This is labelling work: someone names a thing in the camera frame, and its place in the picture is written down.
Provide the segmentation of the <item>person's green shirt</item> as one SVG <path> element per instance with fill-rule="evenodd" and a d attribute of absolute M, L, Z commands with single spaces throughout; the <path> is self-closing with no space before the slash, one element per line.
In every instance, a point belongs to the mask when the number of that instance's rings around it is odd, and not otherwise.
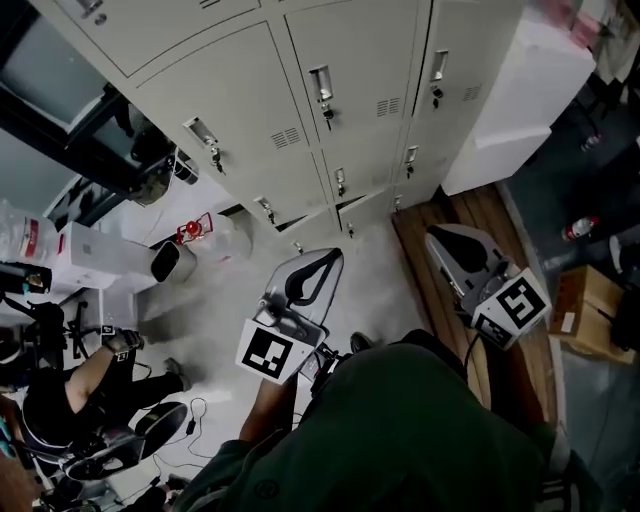
<path fill-rule="evenodd" d="M 491 405 L 430 333 L 353 354 L 290 432 L 225 442 L 174 512 L 601 512 L 583 461 L 488 361 Z"/>

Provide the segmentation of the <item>black-framed window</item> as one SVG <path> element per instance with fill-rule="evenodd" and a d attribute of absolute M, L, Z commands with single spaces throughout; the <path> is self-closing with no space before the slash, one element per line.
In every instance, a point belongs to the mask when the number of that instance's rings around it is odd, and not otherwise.
<path fill-rule="evenodd" d="M 0 0 L 0 130 L 126 199 L 174 149 L 29 0 Z"/>

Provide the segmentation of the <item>white low counter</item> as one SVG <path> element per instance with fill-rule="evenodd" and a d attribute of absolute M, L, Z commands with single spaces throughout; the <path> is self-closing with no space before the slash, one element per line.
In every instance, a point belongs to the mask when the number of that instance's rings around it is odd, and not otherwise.
<path fill-rule="evenodd" d="M 173 172 L 174 154 L 155 166 L 162 165 Z M 199 174 L 194 185 L 186 184 L 173 173 L 166 194 L 146 207 L 78 176 L 63 188 L 44 216 L 58 229 L 74 221 L 103 233 L 154 246 L 174 236 L 178 226 L 206 212 L 231 215 L 241 209 L 237 200 L 204 173 Z"/>

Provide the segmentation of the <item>beige metal locker cabinet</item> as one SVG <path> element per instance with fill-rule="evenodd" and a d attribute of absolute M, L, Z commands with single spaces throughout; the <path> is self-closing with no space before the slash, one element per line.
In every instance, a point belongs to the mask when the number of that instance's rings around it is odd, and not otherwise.
<path fill-rule="evenodd" d="M 513 39 L 522 0 L 420 0 L 397 138 L 360 153 L 322 149 L 285 15 L 343 0 L 30 0 L 36 10 L 159 128 L 140 86 L 198 49 L 269 25 L 337 232 L 357 237 L 391 210 L 430 199 L 467 139 Z M 243 204 L 239 204 L 252 214 Z M 276 226 L 252 214 L 278 239 Z"/>

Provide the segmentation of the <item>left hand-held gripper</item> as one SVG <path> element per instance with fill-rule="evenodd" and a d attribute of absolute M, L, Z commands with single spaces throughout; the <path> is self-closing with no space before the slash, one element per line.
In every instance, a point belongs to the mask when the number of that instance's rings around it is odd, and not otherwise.
<path fill-rule="evenodd" d="M 279 265 L 266 292 L 283 296 L 303 317 L 262 299 L 254 317 L 244 323 L 235 364 L 275 384 L 298 373 L 327 338 L 328 331 L 319 325 L 328 314 L 343 267 L 339 248 L 308 251 Z"/>

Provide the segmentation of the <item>black equipment stand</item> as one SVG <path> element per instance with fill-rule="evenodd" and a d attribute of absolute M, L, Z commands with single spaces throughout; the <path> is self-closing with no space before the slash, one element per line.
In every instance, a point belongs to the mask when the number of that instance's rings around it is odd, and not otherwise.
<path fill-rule="evenodd" d="M 52 302 L 19 303 L 12 295 L 46 294 L 50 291 L 52 272 L 45 267 L 23 263 L 0 262 L 0 305 L 26 315 L 31 322 L 17 327 L 0 326 L 0 366 L 20 363 L 27 370 L 35 370 L 42 363 L 61 369 L 63 355 L 68 348 L 74 359 L 88 358 L 83 339 L 90 329 L 82 327 L 82 316 L 88 303 L 81 301 L 75 317 L 65 319 L 60 305 Z"/>

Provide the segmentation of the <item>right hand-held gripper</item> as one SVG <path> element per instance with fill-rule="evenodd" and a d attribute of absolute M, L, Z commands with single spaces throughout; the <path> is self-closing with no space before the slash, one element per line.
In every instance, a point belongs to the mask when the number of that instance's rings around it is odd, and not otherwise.
<path fill-rule="evenodd" d="M 508 350 L 549 311 L 549 297 L 531 269 L 503 257 L 486 232 L 436 224 L 428 228 L 425 242 L 439 271 L 462 298 L 471 327 L 500 349 Z"/>

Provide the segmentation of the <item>black waist recorder box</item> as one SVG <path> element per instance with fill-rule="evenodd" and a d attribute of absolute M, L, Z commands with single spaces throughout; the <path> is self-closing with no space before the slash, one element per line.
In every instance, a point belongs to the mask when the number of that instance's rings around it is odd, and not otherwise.
<path fill-rule="evenodd" d="M 352 356 L 352 353 L 341 353 L 331 349 L 325 342 L 320 343 L 311 355 L 303 362 L 299 375 L 310 384 L 310 393 L 315 397 L 333 375 L 339 365 Z"/>

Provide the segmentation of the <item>small white trash bin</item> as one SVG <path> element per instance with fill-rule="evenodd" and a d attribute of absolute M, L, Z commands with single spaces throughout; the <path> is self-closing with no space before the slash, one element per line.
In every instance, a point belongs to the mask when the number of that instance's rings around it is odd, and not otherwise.
<path fill-rule="evenodd" d="M 166 241 L 156 251 L 150 270 L 158 283 L 183 284 L 196 267 L 197 257 L 188 247 Z"/>

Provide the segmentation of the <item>olive cloth bag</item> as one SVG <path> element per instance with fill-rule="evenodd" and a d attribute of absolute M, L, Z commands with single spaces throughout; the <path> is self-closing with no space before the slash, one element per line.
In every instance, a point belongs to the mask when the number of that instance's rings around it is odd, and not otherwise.
<path fill-rule="evenodd" d="M 142 175 L 140 186 L 129 195 L 129 200 L 149 206 L 163 197 L 171 183 L 172 170 L 165 165 L 148 169 Z"/>

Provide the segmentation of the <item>plastic bottle red label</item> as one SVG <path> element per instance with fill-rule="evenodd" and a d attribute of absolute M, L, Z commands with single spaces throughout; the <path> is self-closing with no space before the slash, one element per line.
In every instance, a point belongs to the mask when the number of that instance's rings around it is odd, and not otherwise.
<path fill-rule="evenodd" d="M 584 216 L 566 226 L 562 231 L 562 238 L 565 241 L 570 242 L 584 236 L 589 236 L 599 224 L 600 219 L 597 216 Z"/>

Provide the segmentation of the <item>person's left forearm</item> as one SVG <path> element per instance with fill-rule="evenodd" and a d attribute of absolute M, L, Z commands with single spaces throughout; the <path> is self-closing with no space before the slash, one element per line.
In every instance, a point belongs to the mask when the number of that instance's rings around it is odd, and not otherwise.
<path fill-rule="evenodd" d="M 276 431 L 290 432 L 294 421 L 297 387 L 296 376 L 283 384 L 263 379 L 238 439 L 256 445 Z"/>

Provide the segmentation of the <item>grey metal locker door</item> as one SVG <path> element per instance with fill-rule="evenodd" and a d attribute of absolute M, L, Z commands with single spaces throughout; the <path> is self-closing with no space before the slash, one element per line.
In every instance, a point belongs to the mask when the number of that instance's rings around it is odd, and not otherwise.
<path fill-rule="evenodd" d="M 156 122 L 241 201 L 251 163 L 310 151 L 270 27 L 224 36 L 144 82 Z"/>
<path fill-rule="evenodd" d="M 327 205 L 310 151 L 251 163 L 238 176 L 242 204 L 263 223 L 277 226 Z"/>
<path fill-rule="evenodd" d="M 343 0 L 285 15 L 324 151 L 397 138 L 420 0 Z"/>
<path fill-rule="evenodd" d="M 278 224 L 278 239 L 302 254 L 339 230 L 334 207 L 318 208 L 309 213 Z"/>

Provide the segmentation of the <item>clear water jug red label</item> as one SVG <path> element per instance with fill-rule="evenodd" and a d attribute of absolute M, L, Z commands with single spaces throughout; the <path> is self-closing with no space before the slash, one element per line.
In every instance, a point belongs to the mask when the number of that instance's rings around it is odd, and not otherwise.
<path fill-rule="evenodd" d="M 49 219 L 0 199 L 1 262 L 50 267 L 58 254 L 58 243 L 58 232 Z"/>

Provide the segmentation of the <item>large white rectangular unit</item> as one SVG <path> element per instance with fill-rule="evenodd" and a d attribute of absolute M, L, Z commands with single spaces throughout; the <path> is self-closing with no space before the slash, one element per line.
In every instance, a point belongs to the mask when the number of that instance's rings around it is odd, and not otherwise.
<path fill-rule="evenodd" d="M 589 50 L 542 8 L 524 8 L 483 109 L 442 182 L 453 196 L 514 175 L 595 69 Z"/>

